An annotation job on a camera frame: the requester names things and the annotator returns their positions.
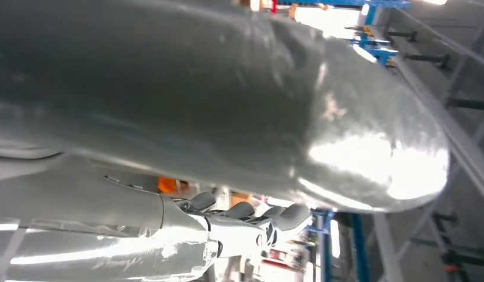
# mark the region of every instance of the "silver metal surface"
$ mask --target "silver metal surface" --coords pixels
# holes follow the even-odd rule
[[[18,219],[0,217],[0,264],[2,263],[1,258],[5,255],[10,239],[18,229],[19,223],[20,220]]]
[[[14,159],[40,159],[60,153],[58,150],[46,149],[33,144],[11,139],[0,139],[0,157]]]
[[[377,243],[382,257],[383,269],[388,282],[405,281],[399,266],[399,260],[396,259],[396,251],[392,241],[392,235],[389,229],[389,222],[385,214],[373,215],[373,226],[377,235]]]
[[[35,220],[20,228],[25,236],[2,281],[190,281],[218,250],[206,230],[181,226]]]
[[[0,137],[310,206],[411,209],[443,189],[447,141],[369,59],[208,0],[0,1]]]
[[[408,12],[403,11],[402,9],[397,9],[398,12],[402,13],[404,16],[407,18],[411,19],[412,21],[416,22],[418,25],[424,28],[424,30],[429,31],[430,33],[436,35],[437,37],[441,38],[444,42],[447,43],[447,46],[453,49],[454,51],[466,55],[472,59],[474,59],[476,62],[484,66],[484,57],[478,54],[477,52],[469,49],[468,47],[462,45],[461,43],[454,41],[453,39],[449,38],[448,36],[440,33],[439,31],[433,29],[426,23],[420,21],[419,19],[415,18],[414,16],[410,15]]]
[[[267,246],[266,230],[238,219],[208,216],[211,237],[222,243],[220,257],[260,254]]]
[[[167,209],[165,215],[164,205],[172,205],[164,199],[106,180],[77,157],[42,173],[0,181],[0,216],[27,223],[53,219],[160,228],[170,221],[183,224],[185,216],[192,220],[175,205],[178,211]]]

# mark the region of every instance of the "blue column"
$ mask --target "blue column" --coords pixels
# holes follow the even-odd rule
[[[361,225],[361,218],[359,217],[359,214],[351,214],[351,223],[354,246],[356,249],[356,268],[358,269],[358,280],[359,282],[370,282],[365,238],[363,237],[363,227]]]
[[[372,25],[375,19],[375,14],[377,12],[376,6],[370,6],[368,9],[368,14],[366,15],[365,25]]]
[[[332,244],[330,237],[330,221],[333,218],[334,212],[323,211],[322,215],[322,229],[328,232],[322,233],[321,240],[321,281],[332,282]]]

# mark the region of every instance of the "orange object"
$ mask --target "orange object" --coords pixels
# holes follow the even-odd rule
[[[231,206],[234,206],[240,202],[249,202],[251,195],[242,193],[232,193],[231,194]]]
[[[159,177],[158,188],[162,193],[174,193],[178,190],[176,186],[176,179]]]

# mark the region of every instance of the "red object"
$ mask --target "red object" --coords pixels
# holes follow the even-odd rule
[[[460,268],[458,266],[445,266],[445,271],[448,273],[457,273],[460,272]]]

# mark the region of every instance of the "fluorescent light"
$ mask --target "fluorescent light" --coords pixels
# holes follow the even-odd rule
[[[1,223],[0,231],[14,231],[18,229],[18,224],[16,223]]]
[[[368,11],[370,11],[370,5],[364,4],[363,8],[361,8],[361,15],[363,16],[368,15]]]
[[[332,256],[338,259],[341,256],[341,243],[339,236],[339,223],[334,219],[330,221],[330,237],[332,240]]]
[[[446,3],[446,0],[423,0],[423,1],[434,5],[444,5]]]

